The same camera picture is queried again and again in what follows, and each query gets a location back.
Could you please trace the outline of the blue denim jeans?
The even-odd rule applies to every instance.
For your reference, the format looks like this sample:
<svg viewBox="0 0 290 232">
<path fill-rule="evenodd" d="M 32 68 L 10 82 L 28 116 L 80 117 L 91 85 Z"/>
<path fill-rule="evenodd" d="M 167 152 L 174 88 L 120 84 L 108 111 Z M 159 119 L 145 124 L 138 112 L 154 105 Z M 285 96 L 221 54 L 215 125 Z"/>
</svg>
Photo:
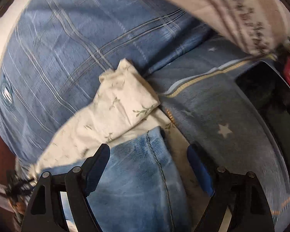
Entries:
<svg viewBox="0 0 290 232">
<path fill-rule="evenodd" d="M 184 186 L 160 127 L 111 148 L 87 200 L 103 231 L 191 230 Z"/>
</svg>

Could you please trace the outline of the cream leaf-print cloth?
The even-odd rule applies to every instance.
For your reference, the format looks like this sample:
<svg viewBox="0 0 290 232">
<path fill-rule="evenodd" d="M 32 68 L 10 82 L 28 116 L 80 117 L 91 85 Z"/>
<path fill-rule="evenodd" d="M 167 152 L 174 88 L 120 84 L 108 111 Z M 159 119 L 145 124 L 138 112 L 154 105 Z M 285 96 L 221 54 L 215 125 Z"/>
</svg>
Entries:
<svg viewBox="0 0 290 232">
<path fill-rule="evenodd" d="M 72 116 L 54 135 L 31 174 L 56 166 L 71 165 L 93 156 L 102 143 L 109 147 L 161 127 L 176 164 L 184 161 L 188 142 L 171 118 L 159 109 L 153 88 L 135 67 L 122 59 L 116 70 L 99 76 L 100 86 L 93 101 Z"/>
</svg>

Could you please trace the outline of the grey-blue star bedsheet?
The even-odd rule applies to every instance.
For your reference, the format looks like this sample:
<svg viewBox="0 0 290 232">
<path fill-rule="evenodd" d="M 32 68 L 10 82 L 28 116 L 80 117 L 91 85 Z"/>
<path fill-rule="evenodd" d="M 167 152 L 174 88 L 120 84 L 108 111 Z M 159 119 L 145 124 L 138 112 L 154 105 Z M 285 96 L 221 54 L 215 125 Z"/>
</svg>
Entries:
<svg viewBox="0 0 290 232">
<path fill-rule="evenodd" d="M 221 36 L 153 72 L 147 80 L 162 110 L 189 142 L 198 142 L 233 173 L 256 173 L 276 231 L 290 224 L 290 182 L 273 135 L 235 80 L 270 58 L 242 52 Z"/>
</svg>

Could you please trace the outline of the blue plaid blanket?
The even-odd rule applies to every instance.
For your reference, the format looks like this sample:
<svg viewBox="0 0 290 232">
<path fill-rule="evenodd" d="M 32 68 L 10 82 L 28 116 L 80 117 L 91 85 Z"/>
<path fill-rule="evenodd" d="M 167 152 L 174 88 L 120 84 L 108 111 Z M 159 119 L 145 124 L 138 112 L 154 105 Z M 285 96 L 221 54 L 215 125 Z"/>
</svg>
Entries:
<svg viewBox="0 0 290 232">
<path fill-rule="evenodd" d="M 104 71 L 128 59 L 148 76 L 211 32 L 166 0 L 31 0 L 0 68 L 0 136 L 33 164 L 93 100 Z"/>
</svg>

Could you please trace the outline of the beige patterned pillow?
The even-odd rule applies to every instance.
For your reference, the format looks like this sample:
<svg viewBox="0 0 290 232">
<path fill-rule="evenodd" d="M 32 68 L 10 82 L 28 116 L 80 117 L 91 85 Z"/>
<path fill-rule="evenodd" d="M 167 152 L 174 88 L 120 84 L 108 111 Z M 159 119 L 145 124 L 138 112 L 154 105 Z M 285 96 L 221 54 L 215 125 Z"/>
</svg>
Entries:
<svg viewBox="0 0 290 232">
<path fill-rule="evenodd" d="M 250 55 L 265 55 L 290 37 L 290 12 L 279 0 L 168 0 Z"/>
</svg>

